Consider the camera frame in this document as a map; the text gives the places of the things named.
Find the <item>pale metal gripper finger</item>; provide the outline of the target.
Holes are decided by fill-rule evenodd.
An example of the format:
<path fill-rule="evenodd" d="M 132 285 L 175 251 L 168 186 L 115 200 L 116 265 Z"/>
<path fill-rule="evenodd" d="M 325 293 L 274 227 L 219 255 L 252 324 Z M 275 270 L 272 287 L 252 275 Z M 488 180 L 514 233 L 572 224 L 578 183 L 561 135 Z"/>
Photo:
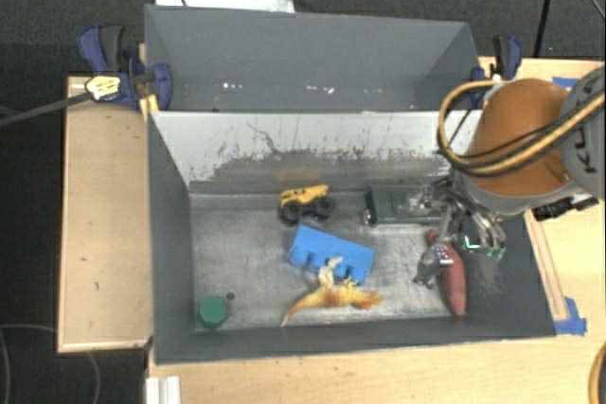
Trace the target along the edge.
<path fill-rule="evenodd" d="M 414 282 L 430 290 L 434 287 L 435 279 L 453 264 L 454 260 L 445 245 L 429 246 L 418 262 Z"/>

